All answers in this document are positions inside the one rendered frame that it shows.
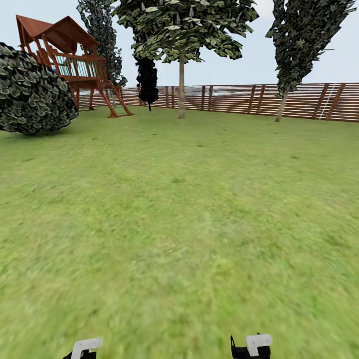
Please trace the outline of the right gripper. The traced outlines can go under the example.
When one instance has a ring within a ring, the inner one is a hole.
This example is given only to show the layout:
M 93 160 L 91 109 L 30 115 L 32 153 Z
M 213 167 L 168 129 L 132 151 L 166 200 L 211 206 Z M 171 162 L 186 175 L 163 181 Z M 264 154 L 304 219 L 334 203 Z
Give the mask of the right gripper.
M 270 351 L 268 347 L 258 347 L 258 357 L 251 357 L 248 352 L 248 347 L 236 347 L 234 341 L 231 343 L 231 351 L 234 359 L 270 359 Z

